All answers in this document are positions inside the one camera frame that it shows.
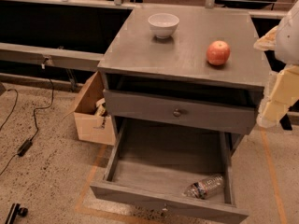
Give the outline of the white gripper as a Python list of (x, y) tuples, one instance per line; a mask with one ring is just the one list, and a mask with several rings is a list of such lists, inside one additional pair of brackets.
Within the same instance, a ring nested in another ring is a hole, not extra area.
[(299, 100), (299, 1), (253, 47), (261, 51), (275, 50), (277, 60), (290, 63), (280, 72), (270, 72), (263, 92), (256, 121), (260, 127), (270, 128)]

